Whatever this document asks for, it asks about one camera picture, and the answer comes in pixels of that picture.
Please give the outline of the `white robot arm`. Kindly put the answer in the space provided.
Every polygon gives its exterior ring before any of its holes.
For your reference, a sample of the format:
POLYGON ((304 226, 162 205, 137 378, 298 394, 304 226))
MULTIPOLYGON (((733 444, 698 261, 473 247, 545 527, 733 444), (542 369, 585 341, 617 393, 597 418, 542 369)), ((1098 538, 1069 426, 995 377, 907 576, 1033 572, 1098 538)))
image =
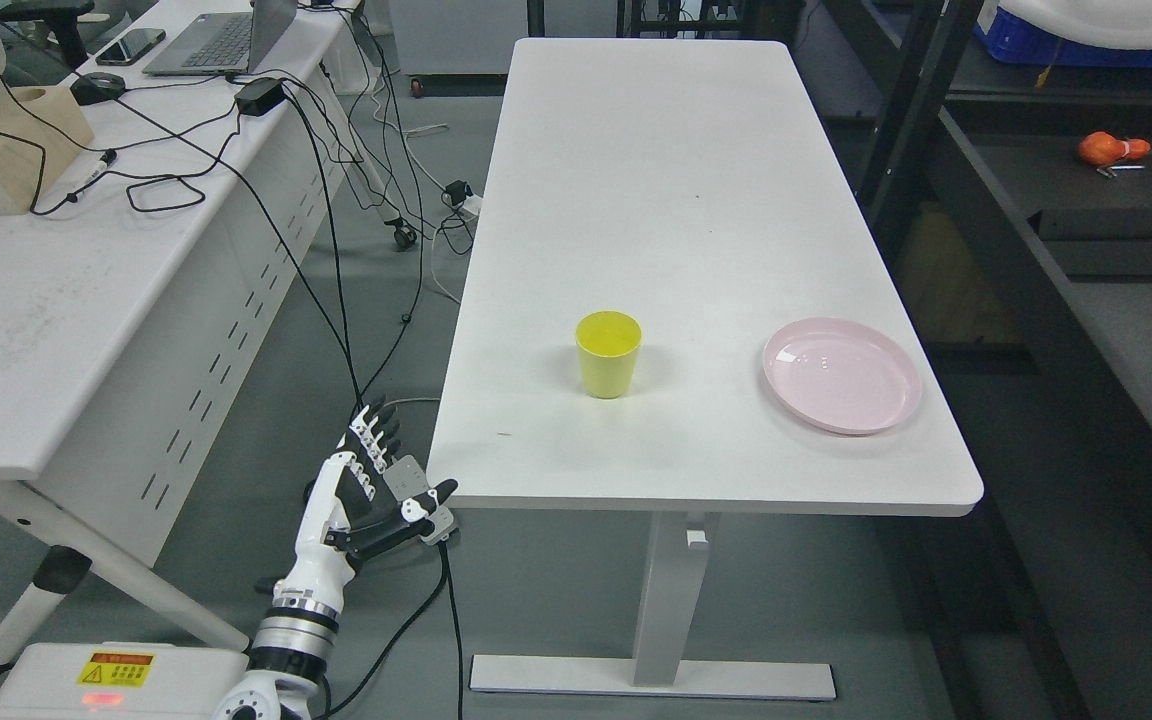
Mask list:
POLYGON ((212 711, 214 719, 311 719, 338 638, 339 611, 283 596, 271 602, 248 651, 247 670, 212 711))

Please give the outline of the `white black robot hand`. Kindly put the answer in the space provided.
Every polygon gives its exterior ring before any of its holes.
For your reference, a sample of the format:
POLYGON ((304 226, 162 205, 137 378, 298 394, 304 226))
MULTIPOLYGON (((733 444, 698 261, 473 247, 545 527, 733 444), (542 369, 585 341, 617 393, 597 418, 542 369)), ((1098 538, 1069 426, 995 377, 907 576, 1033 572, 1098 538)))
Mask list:
POLYGON ((404 457, 397 427, 396 410, 381 396, 367 397, 349 420, 308 491, 294 538, 294 564, 274 585, 273 600, 305 597, 340 612, 344 588, 362 564, 404 541, 420 541, 419 530, 433 528, 426 521, 406 523, 381 477, 404 457))

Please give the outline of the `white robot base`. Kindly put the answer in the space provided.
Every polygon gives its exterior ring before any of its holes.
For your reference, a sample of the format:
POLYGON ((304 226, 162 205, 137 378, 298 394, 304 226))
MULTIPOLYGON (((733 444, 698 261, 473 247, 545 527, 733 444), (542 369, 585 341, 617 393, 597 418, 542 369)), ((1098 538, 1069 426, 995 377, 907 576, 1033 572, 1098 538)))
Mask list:
POLYGON ((0 685, 0 719, 209 719, 247 655, 162 643, 35 643, 0 685))

